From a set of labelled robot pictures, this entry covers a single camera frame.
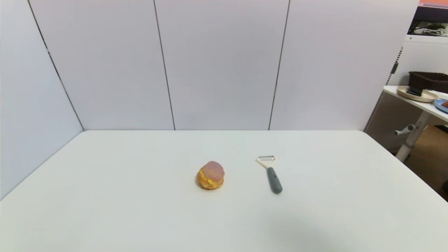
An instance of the desk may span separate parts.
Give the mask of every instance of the desk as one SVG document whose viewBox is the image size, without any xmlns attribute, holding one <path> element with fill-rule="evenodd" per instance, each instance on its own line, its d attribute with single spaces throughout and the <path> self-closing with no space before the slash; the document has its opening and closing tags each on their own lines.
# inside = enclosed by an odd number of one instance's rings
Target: desk
<svg viewBox="0 0 448 252">
<path fill-rule="evenodd" d="M 416 106 L 417 108 L 422 110 L 422 114 L 420 115 L 419 119 L 417 120 L 417 123 L 415 124 L 415 129 L 409 134 L 408 138 L 406 139 L 405 143 L 401 146 L 400 150 L 398 151 L 396 157 L 401 161 L 404 162 L 405 159 L 408 157 L 409 153 L 411 152 L 412 148 L 414 148 L 415 142 L 417 141 L 418 137 L 422 133 L 422 131 L 426 128 L 429 121 L 432 117 L 435 117 L 437 119 L 442 120 L 443 122 L 448 123 L 448 114 L 438 110 L 434 104 L 432 103 L 425 103 L 425 102 L 418 102 L 414 100 L 409 100 L 407 98 L 404 98 L 402 96 L 399 96 L 396 93 L 397 86 L 385 86 L 383 90 L 394 96 L 397 97 L 413 106 Z M 436 93 L 441 99 L 448 99 L 448 94 L 432 91 Z"/>
<path fill-rule="evenodd" d="M 215 191 L 195 183 L 210 160 L 226 172 Z M 360 131 L 86 131 L 1 214 L 2 252 L 448 248 L 447 202 Z"/>
</svg>

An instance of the white backdrop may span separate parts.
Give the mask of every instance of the white backdrop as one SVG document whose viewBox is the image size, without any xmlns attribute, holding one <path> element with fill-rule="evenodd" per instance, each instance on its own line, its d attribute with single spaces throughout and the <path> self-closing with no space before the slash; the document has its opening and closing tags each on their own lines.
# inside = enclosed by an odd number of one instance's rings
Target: white backdrop
<svg viewBox="0 0 448 252">
<path fill-rule="evenodd" d="M 82 132 L 26 0 L 1 2 L 1 198 Z"/>
<path fill-rule="evenodd" d="M 151 0 L 30 0 L 86 130 L 174 128 Z"/>
<path fill-rule="evenodd" d="M 272 130 L 363 130 L 418 0 L 291 1 Z"/>
<path fill-rule="evenodd" d="M 267 130 L 288 0 L 156 0 L 176 129 Z"/>
</svg>

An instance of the pastry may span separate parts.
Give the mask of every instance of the pastry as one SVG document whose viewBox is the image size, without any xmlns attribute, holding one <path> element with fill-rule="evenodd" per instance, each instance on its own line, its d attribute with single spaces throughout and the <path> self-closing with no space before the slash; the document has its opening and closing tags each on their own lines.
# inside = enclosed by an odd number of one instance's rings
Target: pastry
<svg viewBox="0 0 448 252">
<path fill-rule="evenodd" d="M 219 163 L 210 161 L 199 170 L 197 178 L 204 189 L 220 188 L 224 183 L 224 169 Z"/>
</svg>

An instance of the desk leg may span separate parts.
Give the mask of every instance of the desk leg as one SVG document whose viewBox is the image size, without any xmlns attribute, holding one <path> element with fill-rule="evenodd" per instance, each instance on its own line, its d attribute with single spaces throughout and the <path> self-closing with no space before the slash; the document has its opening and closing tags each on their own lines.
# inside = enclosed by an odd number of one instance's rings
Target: desk leg
<svg viewBox="0 0 448 252">
<path fill-rule="evenodd" d="M 400 147 L 400 150 L 396 154 L 395 157 L 398 158 L 401 162 L 404 162 L 406 158 L 408 157 L 411 150 L 414 148 L 415 142 L 417 141 L 418 137 L 422 133 L 422 131 L 425 129 L 425 127 L 428 125 L 428 120 L 431 117 L 431 114 L 429 114 L 426 111 L 423 111 L 420 117 L 418 118 L 417 123 L 415 124 L 415 130 L 413 130 L 408 138 L 406 139 L 405 143 Z"/>
</svg>

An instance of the black object on plate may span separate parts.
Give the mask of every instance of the black object on plate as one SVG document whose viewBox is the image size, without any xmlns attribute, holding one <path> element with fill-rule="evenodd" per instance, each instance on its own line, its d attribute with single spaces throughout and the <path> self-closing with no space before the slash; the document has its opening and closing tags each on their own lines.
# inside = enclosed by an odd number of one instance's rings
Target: black object on plate
<svg viewBox="0 0 448 252">
<path fill-rule="evenodd" d="M 409 87 L 407 92 L 408 94 L 412 94 L 414 96 L 422 96 L 423 89 L 418 87 Z"/>
</svg>

